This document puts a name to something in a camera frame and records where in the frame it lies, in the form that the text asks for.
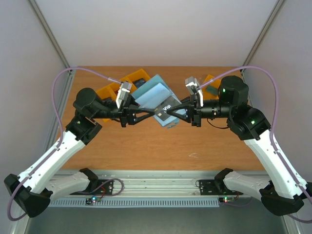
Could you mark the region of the teal leather card holder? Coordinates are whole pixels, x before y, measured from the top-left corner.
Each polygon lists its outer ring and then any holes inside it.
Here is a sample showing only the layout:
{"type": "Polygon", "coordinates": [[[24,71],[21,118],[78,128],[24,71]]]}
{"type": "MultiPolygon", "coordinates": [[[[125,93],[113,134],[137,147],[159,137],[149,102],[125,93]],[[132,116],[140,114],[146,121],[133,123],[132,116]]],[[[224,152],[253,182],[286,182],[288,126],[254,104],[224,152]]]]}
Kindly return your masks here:
{"type": "Polygon", "coordinates": [[[165,83],[160,75],[155,75],[132,93],[136,103],[142,108],[155,108],[169,96],[177,96],[165,83]]]}

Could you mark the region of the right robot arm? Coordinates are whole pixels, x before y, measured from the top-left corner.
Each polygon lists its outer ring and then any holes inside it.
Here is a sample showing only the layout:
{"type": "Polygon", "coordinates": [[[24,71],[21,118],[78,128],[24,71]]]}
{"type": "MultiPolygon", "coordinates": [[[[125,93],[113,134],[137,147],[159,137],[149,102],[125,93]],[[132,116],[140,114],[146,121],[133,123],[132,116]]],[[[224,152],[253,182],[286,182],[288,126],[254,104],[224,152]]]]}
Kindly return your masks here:
{"type": "Polygon", "coordinates": [[[167,110],[192,126],[202,119],[226,118],[227,127],[256,155],[269,180],[255,179],[225,168],[214,177],[216,190],[224,195],[235,191],[262,202],[276,216],[298,212],[312,194],[312,184],[303,179],[277,144],[265,115],[248,104],[249,88],[237,76],[226,76],[218,88],[218,99],[204,100],[197,79],[186,79],[190,97],[167,110]]]}

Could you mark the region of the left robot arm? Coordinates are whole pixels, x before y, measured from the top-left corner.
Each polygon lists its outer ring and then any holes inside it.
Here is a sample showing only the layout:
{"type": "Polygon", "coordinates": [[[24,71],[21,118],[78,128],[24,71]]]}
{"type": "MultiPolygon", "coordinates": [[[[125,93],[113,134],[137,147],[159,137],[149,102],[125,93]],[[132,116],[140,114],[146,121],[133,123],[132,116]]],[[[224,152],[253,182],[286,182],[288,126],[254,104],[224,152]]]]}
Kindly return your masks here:
{"type": "Polygon", "coordinates": [[[75,116],[55,144],[27,170],[19,175],[9,174],[4,179],[11,196],[9,202],[16,202],[29,217],[38,216],[58,198],[74,193],[93,194],[100,188],[98,176],[88,168],[50,181],[65,162],[101,130],[97,118],[118,119],[121,126],[126,127],[155,114],[153,110],[140,108],[126,88],[120,88],[117,101],[104,101],[92,88],[84,88],[78,92],[73,106],[75,116]]]}

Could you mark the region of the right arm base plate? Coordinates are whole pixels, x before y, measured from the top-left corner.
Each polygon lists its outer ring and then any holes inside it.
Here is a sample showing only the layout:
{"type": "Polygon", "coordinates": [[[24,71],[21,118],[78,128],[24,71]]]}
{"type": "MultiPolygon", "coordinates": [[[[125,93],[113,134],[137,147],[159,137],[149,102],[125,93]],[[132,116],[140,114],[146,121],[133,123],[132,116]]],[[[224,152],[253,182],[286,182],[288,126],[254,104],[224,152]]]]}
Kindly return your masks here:
{"type": "Polygon", "coordinates": [[[215,185],[213,179],[200,179],[195,182],[196,187],[199,188],[201,195],[243,195],[243,193],[238,191],[232,191],[228,189],[219,190],[215,185]]]}

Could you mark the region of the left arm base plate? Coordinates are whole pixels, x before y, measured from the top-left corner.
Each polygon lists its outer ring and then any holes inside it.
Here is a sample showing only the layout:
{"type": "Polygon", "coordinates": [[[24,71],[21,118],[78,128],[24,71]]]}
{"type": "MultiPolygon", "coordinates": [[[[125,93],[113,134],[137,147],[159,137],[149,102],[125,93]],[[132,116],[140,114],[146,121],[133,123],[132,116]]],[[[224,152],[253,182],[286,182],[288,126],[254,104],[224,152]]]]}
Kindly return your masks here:
{"type": "Polygon", "coordinates": [[[112,195],[114,188],[114,181],[112,179],[99,179],[97,181],[96,190],[87,188],[82,192],[71,193],[71,195],[112,195]]]}

